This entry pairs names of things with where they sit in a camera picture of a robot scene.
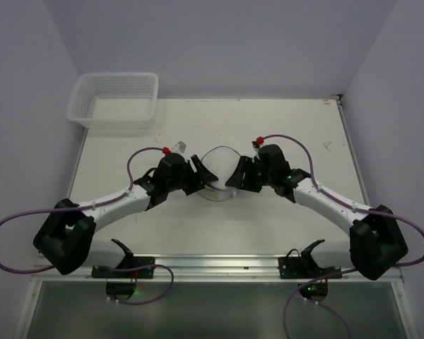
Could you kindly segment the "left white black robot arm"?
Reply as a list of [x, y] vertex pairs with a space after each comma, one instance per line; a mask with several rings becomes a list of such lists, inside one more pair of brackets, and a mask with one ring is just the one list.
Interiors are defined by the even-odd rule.
[[169, 193], [196, 193], [218, 181], [197, 156], [185, 160], [168, 153], [158, 166], [129, 187], [80, 206], [66, 198], [49, 214], [33, 240], [34, 247], [62, 274], [81, 266], [127, 273], [136, 267], [131, 250], [117, 239], [100, 241], [95, 233], [128, 215], [142, 213], [166, 201]]

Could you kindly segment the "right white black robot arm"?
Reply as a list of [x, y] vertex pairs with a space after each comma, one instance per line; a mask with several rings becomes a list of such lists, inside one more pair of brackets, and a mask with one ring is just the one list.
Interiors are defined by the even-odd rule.
[[346, 234], [345, 241], [319, 239], [299, 256], [287, 258], [288, 269], [307, 277], [354, 268], [367, 279], [377, 280], [408, 253], [390, 209], [371, 208], [349, 200], [338, 204], [314, 186], [310, 173], [291, 168], [277, 145], [258, 148], [253, 158], [242, 156], [226, 184], [251, 192], [269, 186], [278, 196], [313, 210]]

